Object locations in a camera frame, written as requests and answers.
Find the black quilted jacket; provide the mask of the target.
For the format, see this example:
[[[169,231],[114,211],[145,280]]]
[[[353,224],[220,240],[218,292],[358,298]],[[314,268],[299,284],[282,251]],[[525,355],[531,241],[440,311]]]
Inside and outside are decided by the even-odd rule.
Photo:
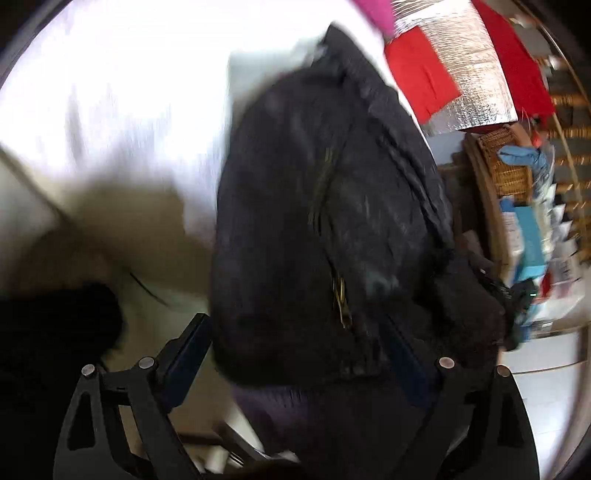
[[[455,244],[419,129],[331,26],[245,110],[217,195],[213,354],[307,479],[432,479],[504,307]]]

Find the light blue tissue box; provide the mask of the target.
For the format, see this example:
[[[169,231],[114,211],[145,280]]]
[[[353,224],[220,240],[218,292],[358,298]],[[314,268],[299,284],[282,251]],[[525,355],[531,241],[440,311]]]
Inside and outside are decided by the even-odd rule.
[[[515,208],[518,223],[521,229],[524,250],[516,268],[514,282],[519,283],[527,279],[535,279],[543,276],[547,263],[542,249],[542,237],[534,210],[531,206],[518,206]]]

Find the white patterned tissue pack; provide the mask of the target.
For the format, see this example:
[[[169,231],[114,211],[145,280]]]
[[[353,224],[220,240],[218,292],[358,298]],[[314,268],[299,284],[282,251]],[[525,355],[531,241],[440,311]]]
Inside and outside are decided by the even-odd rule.
[[[513,196],[504,196],[499,200],[504,227],[505,243],[508,251],[508,271],[503,276],[505,283],[512,286],[517,269],[525,251],[525,241],[516,213]]]

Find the wooden side table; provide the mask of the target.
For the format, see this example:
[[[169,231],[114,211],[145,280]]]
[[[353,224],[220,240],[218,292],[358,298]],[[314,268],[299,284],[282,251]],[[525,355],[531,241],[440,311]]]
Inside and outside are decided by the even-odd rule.
[[[493,274],[510,286],[516,263],[509,253],[495,185],[477,137],[471,133],[460,136],[460,150],[438,166],[453,205],[454,232],[463,238],[472,231],[482,256],[492,263]]]

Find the wicker basket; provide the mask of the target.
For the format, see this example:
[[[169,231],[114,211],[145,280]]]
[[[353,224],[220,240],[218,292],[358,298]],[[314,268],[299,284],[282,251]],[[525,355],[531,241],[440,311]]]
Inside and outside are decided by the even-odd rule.
[[[512,196],[517,204],[529,204],[533,199],[533,177],[528,166],[508,165],[498,151],[504,146],[516,146],[517,140],[509,126],[481,135],[477,144],[488,168],[497,196]]]

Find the blue cloth in basket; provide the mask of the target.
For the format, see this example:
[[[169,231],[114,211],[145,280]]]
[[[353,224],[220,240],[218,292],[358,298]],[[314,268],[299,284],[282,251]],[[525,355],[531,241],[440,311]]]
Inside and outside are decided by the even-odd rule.
[[[534,184],[542,184],[548,179],[550,168],[547,157],[541,150],[534,147],[505,145],[497,151],[497,155],[506,165],[529,167]]]

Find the cream leather sofa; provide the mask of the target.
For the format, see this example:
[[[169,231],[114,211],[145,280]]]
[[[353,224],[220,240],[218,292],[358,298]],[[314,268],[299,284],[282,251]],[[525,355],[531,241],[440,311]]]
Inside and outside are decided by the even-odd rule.
[[[81,368],[125,369],[209,309],[211,252],[170,190],[57,205],[1,156],[1,475],[49,479]]]

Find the red blanket on railing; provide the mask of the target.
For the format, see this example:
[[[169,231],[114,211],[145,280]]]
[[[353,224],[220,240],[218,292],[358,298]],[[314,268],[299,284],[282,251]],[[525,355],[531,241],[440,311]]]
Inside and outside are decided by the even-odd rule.
[[[473,5],[492,40],[517,114],[547,124],[555,108],[538,64],[502,15],[483,1],[473,1]]]

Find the red pillow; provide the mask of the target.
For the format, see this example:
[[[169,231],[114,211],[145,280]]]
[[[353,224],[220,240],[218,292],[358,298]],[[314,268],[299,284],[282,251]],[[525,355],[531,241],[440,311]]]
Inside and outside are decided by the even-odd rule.
[[[461,96],[453,77],[420,27],[392,40],[385,56],[394,80],[420,124]]]

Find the wooden stair railing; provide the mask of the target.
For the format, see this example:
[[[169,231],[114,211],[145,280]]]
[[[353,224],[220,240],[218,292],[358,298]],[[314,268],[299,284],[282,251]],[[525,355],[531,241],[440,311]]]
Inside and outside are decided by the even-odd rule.
[[[576,258],[590,264],[590,3],[588,1],[518,1],[532,27],[548,44],[534,59],[549,84],[555,113],[549,139],[556,147],[557,194],[572,221]]]

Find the silver foil insulation panel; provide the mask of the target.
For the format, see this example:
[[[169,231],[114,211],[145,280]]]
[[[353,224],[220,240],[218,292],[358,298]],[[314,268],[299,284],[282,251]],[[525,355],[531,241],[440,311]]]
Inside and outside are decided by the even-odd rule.
[[[427,135],[518,119],[492,40],[470,0],[401,0],[391,6],[397,32],[420,28],[460,90],[423,127]]]

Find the pink pillow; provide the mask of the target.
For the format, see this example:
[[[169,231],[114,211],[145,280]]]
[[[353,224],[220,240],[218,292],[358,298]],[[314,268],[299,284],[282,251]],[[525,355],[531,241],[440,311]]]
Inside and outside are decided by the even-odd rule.
[[[363,16],[388,39],[396,35],[396,16],[390,0],[353,0]]]

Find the white bed sheet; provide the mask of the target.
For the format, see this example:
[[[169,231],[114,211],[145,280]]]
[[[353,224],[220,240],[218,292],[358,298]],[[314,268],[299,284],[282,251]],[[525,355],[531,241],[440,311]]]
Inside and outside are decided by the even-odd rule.
[[[1,88],[1,145],[40,179],[171,187],[214,238],[232,124],[263,88],[349,35],[387,83],[385,40],[353,1],[74,1]]]

